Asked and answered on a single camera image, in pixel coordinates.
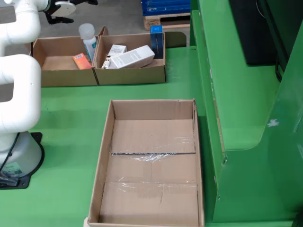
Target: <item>small white box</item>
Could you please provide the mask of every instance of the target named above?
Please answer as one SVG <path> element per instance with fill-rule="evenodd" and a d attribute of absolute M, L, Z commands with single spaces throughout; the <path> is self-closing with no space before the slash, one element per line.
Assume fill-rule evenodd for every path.
<path fill-rule="evenodd" d="M 109 64 L 109 60 L 111 57 L 114 57 L 114 56 L 119 56 L 123 53 L 127 52 L 127 48 L 126 46 L 122 46 L 122 45 L 112 45 L 112 47 L 110 48 L 110 51 L 102 65 L 102 69 L 107 69 L 108 68 L 108 64 Z"/>
<path fill-rule="evenodd" d="M 122 45 L 112 45 L 112 47 L 110 48 L 110 51 L 108 53 L 109 56 L 114 56 L 116 54 L 122 54 L 127 52 L 127 48 L 126 46 L 122 46 Z"/>
<path fill-rule="evenodd" d="M 148 45 L 114 56 L 110 59 L 109 69 L 141 68 L 152 62 L 155 53 Z"/>

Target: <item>black panel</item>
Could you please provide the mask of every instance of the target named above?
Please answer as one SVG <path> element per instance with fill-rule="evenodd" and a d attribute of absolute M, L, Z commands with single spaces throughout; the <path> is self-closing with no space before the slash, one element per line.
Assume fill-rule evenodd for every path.
<path fill-rule="evenodd" d="M 256 0 L 229 0 L 248 65 L 274 65 L 277 51 Z"/>

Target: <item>orange box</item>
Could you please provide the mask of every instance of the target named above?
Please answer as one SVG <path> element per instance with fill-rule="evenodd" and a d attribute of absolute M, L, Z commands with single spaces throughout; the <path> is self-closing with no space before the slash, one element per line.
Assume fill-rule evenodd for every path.
<path fill-rule="evenodd" d="M 80 53 L 78 55 L 73 56 L 73 59 L 80 70 L 91 69 L 91 65 L 85 57 L 84 53 Z"/>

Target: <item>concrete floor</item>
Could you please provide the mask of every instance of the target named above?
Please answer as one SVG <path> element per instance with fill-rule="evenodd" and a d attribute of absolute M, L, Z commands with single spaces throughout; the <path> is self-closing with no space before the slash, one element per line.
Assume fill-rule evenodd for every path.
<path fill-rule="evenodd" d="M 125 35 L 147 33 L 144 29 L 142 7 L 140 0 L 99 0 L 97 6 L 82 3 L 77 5 L 76 11 L 69 16 L 74 20 L 71 24 L 49 25 L 45 14 L 39 12 L 41 22 L 40 37 L 79 35 L 78 27 L 83 23 L 94 25 L 96 34 L 103 26 L 106 26 L 111 35 Z M 14 22 L 16 20 L 13 7 L 0 8 L 0 24 Z M 177 29 L 187 35 L 189 40 L 189 28 Z M 6 48 L 5 55 L 28 54 L 26 47 L 13 45 Z M 8 101 L 12 97 L 12 85 L 0 86 L 0 102 Z"/>

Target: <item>green workbench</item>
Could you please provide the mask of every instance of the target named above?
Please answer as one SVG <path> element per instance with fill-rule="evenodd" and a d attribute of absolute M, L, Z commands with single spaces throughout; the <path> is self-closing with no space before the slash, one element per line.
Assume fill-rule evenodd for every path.
<path fill-rule="evenodd" d="M 291 226 L 293 207 L 303 201 L 303 130 L 300 115 L 292 114 L 303 114 L 303 68 L 296 61 L 303 28 L 279 84 L 272 66 L 245 64 L 228 0 L 193 2 L 191 46 L 167 49 L 166 83 L 42 89 L 41 119 L 32 131 L 43 133 L 45 160 L 27 189 L 1 191 L 0 226 L 81 227 L 109 100 L 193 98 L 206 226 Z M 266 127 L 270 119 L 279 119 L 279 127 Z"/>
<path fill-rule="evenodd" d="M 193 99 L 205 110 L 195 47 L 167 50 L 167 83 L 42 89 L 45 160 L 25 190 L 0 194 L 0 226 L 80 227 L 88 216 L 110 99 Z"/>

